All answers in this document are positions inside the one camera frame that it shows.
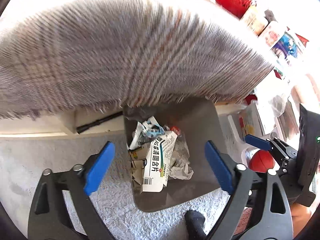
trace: black stick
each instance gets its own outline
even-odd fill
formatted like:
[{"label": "black stick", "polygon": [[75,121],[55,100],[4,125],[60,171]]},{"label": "black stick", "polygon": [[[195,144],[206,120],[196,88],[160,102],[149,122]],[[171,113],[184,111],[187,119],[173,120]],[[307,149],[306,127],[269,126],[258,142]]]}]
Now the black stick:
[{"label": "black stick", "polygon": [[84,125],[81,125],[79,127],[76,128],[77,130],[77,133],[80,134],[80,133],[83,133],[84,131],[87,131],[89,128],[91,127],[94,127],[96,125],[99,125],[99,124],[102,124],[103,122],[106,122],[106,121],[109,121],[113,118],[116,118],[118,116],[121,116],[123,115],[122,111],[121,112],[118,112],[118,113],[114,113],[112,115],[109,115],[109,116],[106,116],[104,118],[101,118],[101,119],[98,119],[94,122],[91,122],[91,123],[87,123],[87,124],[84,124]]}]

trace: red object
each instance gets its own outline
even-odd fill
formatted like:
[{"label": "red object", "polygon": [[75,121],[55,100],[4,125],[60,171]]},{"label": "red object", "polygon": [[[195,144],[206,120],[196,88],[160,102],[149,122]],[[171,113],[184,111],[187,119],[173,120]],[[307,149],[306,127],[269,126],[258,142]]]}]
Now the red object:
[{"label": "red object", "polygon": [[250,160],[249,168],[257,172],[267,172],[272,169],[276,164],[276,161],[270,154],[265,150],[258,150]]},{"label": "red object", "polygon": [[242,130],[242,128],[244,127],[243,118],[242,117],[239,117],[239,123],[240,123],[240,127],[241,127],[241,130]]},{"label": "red object", "polygon": [[296,33],[296,35],[297,35],[297,37],[299,38],[299,40],[302,42],[303,46],[306,47],[306,46],[307,46],[307,42],[308,42],[309,40],[307,40],[306,38],[300,36],[300,35],[297,34],[297,33]]},{"label": "red object", "polygon": [[256,95],[247,95],[244,99],[247,102],[247,105],[251,104],[252,100],[258,100],[258,98],[256,97]]},{"label": "red object", "polygon": [[275,72],[275,75],[276,75],[276,77],[277,77],[278,79],[282,79],[282,78],[281,78],[281,75],[280,75],[280,73],[279,73],[278,71],[276,71],[275,69],[274,69],[273,71]]},{"label": "red object", "polygon": [[176,135],[178,135],[178,136],[181,134],[181,130],[176,126],[170,127],[170,130],[174,131],[176,133]]},{"label": "red object", "polygon": [[252,0],[216,0],[216,2],[241,19],[251,5]]}]

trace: trash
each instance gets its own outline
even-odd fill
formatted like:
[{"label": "trash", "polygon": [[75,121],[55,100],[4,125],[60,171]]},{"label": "trash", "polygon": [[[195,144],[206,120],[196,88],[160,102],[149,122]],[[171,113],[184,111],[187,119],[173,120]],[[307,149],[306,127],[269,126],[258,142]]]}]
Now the trash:
[{"label": "trash", "polygon": [[132,170],[132,176],[139,185],[142,185],[142,169]]},{"label": "trash", "polygon": [[173,126],[170,130],[174,131],[178,136],[173,148],[169,176],[174,179],[191,179],[193,170],[190,168],[189,149],[183,132]]},{"label": "trash", "polygon": [[138,122],[129,149],[135,150],[144,143],[148,143],[163,134],[164,129],[158,124],[153,116],[143,123]]},{"label": "trash", "polygon": [[132,161],[141,161],[146,158],[150,143],[143,144],[140,148],[129,152]]},{"label": "trash", "polygon": [[141,192],[160,192],[167,186],[169,165],[177,134],[165,131],[150,143],[143,170]]},{"label": "trash", "polygon": [[190,179],[189,150],[183,132],[176,126],[162,128],[152,116],[138,122],[129,147],[132,177],[141,192],[160,192],[168,176]]},{"label": "trash", "polygon": [[141,161],[131,161],[131,165],[133,169],[140,169],[142,170],[144,166],[146,166],[146,160]]}]

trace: red brush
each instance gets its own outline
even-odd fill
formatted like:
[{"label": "red brush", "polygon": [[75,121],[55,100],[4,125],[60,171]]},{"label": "red brush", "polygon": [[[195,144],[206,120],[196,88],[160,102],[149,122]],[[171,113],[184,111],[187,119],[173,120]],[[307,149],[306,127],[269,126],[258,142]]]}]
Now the red brush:
[{"label": "red brush", "polygon": [[252,0],[216,0],[216,2],[241,19],[251,5]]}]

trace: blue gripper pad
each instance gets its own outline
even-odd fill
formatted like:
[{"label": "blue gripper pad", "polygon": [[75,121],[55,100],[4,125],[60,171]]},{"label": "blue gripper pad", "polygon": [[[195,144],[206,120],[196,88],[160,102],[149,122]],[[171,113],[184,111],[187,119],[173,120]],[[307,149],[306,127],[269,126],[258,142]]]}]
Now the blue gripper pad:
[{"label": "blue gripper pad", "polygon": [[100,151],[100,155],[87,173],[84,192],[87,196],[98,190],[100,182],[109,169],[113,158],[115,157],[116,148],[112,142],[107,143]]},{"label": "blue gripper pad", "polygon": [[211,166],[222,190],[233,194],[232,174],[220,157],[218,149],[211,142],[206,142],[204,147],[204,155]]},{"label": "blue gripper pad", "polygon": [[257,147],[258,149],[270,151],[271,150],[271,144],[259,137],[253,136],[251,134],[248,134],[244,137],[244,141],[254,147]]}]

